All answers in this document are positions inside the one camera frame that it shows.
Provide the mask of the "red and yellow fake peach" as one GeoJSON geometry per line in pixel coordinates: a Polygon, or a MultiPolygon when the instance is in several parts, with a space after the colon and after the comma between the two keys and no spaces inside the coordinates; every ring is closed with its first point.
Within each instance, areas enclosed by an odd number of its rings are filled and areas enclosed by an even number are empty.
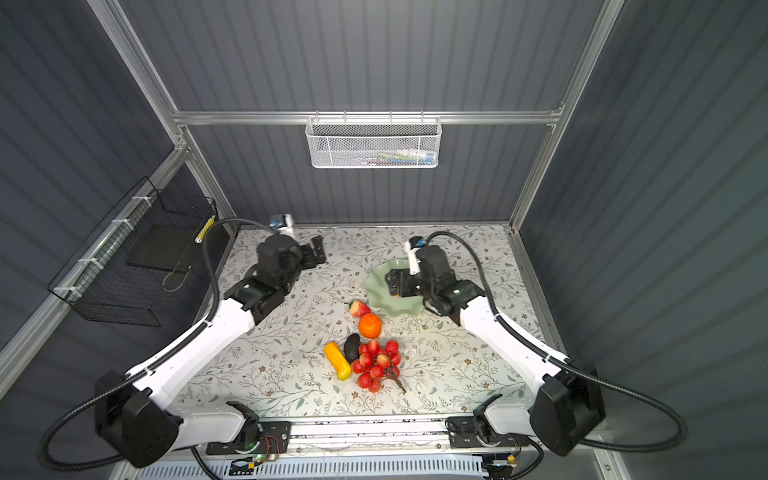
{"type": "Polygon", "coordinates": [[[349,304],[349,313],[355,318],[362,318],[363,316],[370,314],[370,307],[361,300],[353,300],[349,304]]]}

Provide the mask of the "large fake orange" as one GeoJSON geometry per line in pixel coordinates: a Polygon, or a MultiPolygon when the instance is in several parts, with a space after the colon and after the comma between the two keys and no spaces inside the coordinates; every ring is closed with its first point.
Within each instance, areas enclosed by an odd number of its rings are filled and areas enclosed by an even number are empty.
{"type": "Polygon", "coordinates": [[[382,320],[374,313],[367,313],[359,319],[358,330],[361,336],[377,339],[381,335],[382,320]]]}

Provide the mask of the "dark fake avocado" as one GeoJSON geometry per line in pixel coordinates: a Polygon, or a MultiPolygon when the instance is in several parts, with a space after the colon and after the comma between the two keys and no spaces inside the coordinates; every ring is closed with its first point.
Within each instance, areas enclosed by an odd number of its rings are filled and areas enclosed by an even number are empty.
{"type": "Polygon", "coordinates": [[[357,333],[350,334],[343,344],[343,354],[348,363],[352,364],[360,356],[360,336],[357,333]]]}

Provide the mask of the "red fake grape bunch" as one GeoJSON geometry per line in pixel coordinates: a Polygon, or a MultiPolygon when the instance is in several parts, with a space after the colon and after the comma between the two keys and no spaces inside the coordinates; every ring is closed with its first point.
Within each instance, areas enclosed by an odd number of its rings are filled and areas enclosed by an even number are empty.
{"type": "Polygon", "coordinates": [[[392,381],[405,394],[407,389],[401,380],[400,344],[392,339],[385,344],[371,340],[360,344],[357,356],[351,363],[352,374],[356,377],[358,386],[371,393],[381,390],[383,382],[392,381]]]}

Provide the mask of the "yellow fake corn cob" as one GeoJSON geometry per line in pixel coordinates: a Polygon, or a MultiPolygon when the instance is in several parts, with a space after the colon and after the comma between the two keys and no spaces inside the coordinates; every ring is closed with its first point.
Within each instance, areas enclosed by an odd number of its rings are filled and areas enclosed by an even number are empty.
{"type": "Polygon", "coordinates": [[[329,342],[324,347],[324,355],[333,367],[339,380],[345,381],[352,375],[351,364],[347,361],[342,350],[336,342],[329,342]]]}

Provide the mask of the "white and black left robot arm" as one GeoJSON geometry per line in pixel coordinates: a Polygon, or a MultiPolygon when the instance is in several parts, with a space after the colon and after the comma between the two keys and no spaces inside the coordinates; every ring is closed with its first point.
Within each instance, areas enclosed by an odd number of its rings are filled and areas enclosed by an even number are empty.
{"type": "Polygon", "coordinates": [[[201,320],[162,351],[120,376],[96,385],[106,397],[95,406],[97,434],[136,468],[167,452],[207,443],[229,444],[241,453],[263,446],[259,417],[238,401],[214,407],[175,407],[180,390],[234,340],[252,331],[289,296],[304,270],[325,263],[321,236],[301,245],[276,234],[257,247],[258,261],[228,289],[210,320],[201,320]]]}

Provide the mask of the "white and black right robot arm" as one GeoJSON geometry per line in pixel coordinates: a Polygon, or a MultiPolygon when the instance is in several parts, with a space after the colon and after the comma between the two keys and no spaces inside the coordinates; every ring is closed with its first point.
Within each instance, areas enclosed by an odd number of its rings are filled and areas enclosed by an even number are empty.
{"type": "Polygon", "coordinates": [[[422,298],[426,307],[450,318],[493,349],[535,395],[522,404],[502,394],[474,411],[477,436],[495,443],[506,434],[534,435],[549,451],[568,455],[605,418],[597,386],[554,365],[568,357],[492,310],[486,289],[460,280],[444,251],[421,237],[405,242],[408,267],[386,274],[392,296],[422,298]]]}

